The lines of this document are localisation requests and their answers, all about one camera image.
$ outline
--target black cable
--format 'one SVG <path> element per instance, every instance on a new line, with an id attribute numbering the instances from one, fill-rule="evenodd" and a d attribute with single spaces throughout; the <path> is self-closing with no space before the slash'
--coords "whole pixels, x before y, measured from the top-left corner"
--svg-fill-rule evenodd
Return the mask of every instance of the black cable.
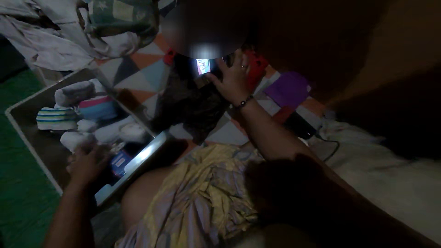
<path id="1" fill-rule="evenodd" d="M 323 139 L 320 136 L 320 134 L 318 134 L 318 133 L 315 134 L 315 137 L 317 137 L 317 138 L 319 138 L 319 139 L 321 139 L 323 141 L 326 141 L 326 142 L 335 142 L 337 144 L 337 147 L 334 149 L 334 151 L 331 153 L 331 155 L 329 155 L 327 158 L 323 159 L 323 162 L 326 162 L 328 159 L 330 159 L 332 156 L 334 156 L 334 154 L 337 152 L 338 148 L 340 148 L 340 142 L 338 142 L 336 140 L 326 140 L 326 139 Z"/>

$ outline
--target bracelet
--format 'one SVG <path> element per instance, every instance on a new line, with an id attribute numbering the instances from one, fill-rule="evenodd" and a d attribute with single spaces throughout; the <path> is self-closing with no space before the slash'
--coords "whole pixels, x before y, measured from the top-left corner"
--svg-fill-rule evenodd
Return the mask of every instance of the bracelet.
<path id="1" fill-rule="evenodd" d="M 236 107 L 236 109 L 240 109 L 240 108 L 244 107 L 245 104 L 247 104 L 247 102 L 248 102 L 249 100 L 253 99 L 253 98 L 254 98 L 253 95 L 250 95 L 250 96 L 247 97 L 245 100 L 241 101 L 240 104 L 239 104 L 239 106 Z"/>

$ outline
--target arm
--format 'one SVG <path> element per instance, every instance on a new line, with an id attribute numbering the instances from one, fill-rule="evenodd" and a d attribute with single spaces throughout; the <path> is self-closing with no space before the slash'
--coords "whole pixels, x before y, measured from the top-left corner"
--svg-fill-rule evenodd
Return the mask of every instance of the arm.
<path id="1" fill-rule="evenodd" d="M 235 59 L 231 68 L 228 68 L 222 59 L 216 60 L 224 74 L 222 82 L 210 73 L 207 74 L 207 78 L 213 81 L 225 99 L 234 106 L 238 106 L 250 95 L 250 92 L 245 85 L 247 57 L 238 50 L 235 53 L 235 58 L 238 59 Z M 292 132 L 276 123 L 256 100 L 248 101 L 240 109 L 240 113 L 245 119 L 247 134 L 266 159 L 286 158 L 293 160 L 297 154 L 305 154 L 319 161 Z"/>
<path id="2" fill-rule="evenodd" d="M 221 82 L 207 75 L 216 88 L 234 106 L 249 96 L 245 86 L 246 59 L 236 51 L 233 66 L 217 60 L 224 74 Z M 255 101 L 240 109 L 248 135 L 266 158 L 257 173 L 256 189 L 271 204 L 255 206 L 259 212 L 280 213 L 278 221 L 302 226 L 316 237 L 339 244 L 390 244 L 404 247 L 438 247 L 433 241 L 388 215 L 334 173 L 293 133 L 276 123 Z"/>
<path id="3" fill-rule="evenodd" d="M 75 151 L 77 160 L 71 165 L 71 181 L 63 192 L 43 247 L 95 246 L 90 224 L 90 209 L 94 201 L 89 188 L 107 165 L 108 155 L 97 163 L 97 157 L 101 154 L 102 148 L 97 145 L 88 154 L 85 147 L 80 147 Z"/>

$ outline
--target open drawer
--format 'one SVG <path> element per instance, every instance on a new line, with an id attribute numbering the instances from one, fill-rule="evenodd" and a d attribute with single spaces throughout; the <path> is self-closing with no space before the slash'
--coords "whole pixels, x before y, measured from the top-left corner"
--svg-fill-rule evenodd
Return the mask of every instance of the open drawer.
<path id="1" fill-rule="evenodd" d="M 173 139 L 167 132 L 162 132 L 158 135 L 151 132 L 145 123 L 116 99 L 116 94 L 107 80 L 101 76 L 99 72 L 89 69 L 82 69 L 70 74 L 60 80 L 59 83 L 44 88 L 23 101 L 9 107 L 5 114 L 55 189 L 61 194 L 70 180 L 66 166 L 67 158 L 71 153 L 60 143 L 59 135 L 55 135 L 48 130 L 39 130 L 35 117 L 41 108 L 54 106 L 54 93 L 57 89 L 93 78 L 97 78 L 106 88 L 109 95 L 120 105 L 121 109 L 131 115 L 151 136 L 151 139 L 149 139 L 151 140 L 150 143 L 126 165 L 126 168 L 129 168 L 126 170 L 126 174 L 113 186 L 108 184 L 95 194 L 97 204 L 101 206 L 112 198 L 117 191 L 120 191 L 124 186 L 127 186 L 127 184 L 133 181 L 136 174 L 139 174 L 143 170 L 145 171 L 149 164 L 145 162 L 153 158 L 155 153 L 160 149 L 163 149 L 168 140 Z"/>

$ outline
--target hand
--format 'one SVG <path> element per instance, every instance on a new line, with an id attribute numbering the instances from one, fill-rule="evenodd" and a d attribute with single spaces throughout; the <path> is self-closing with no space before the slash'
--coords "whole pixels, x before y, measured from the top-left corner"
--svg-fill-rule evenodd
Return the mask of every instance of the hand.
<path id="1" fill-rule="evenodd" d="M 93 183 L 108 165 L 111 155 L 106 146 L 86 144 L 75 149 L 75 161 L 70 164 L 69 184 L 81 189 Z"/>
<path id="2" fill-rule="evenodd" d="M 233 66 L 228 68 L 220 58 L 216 63 L 224 74 L 222 82 L 213 74 L 207 73 L 206 77 L 216 86 L 219 93 L 234 106 L 239 106 L 240 102 L 247 99 L 250 95 L 246 85 L 248 57 L 242 54 L 240 49 L 235 52 Z"/>

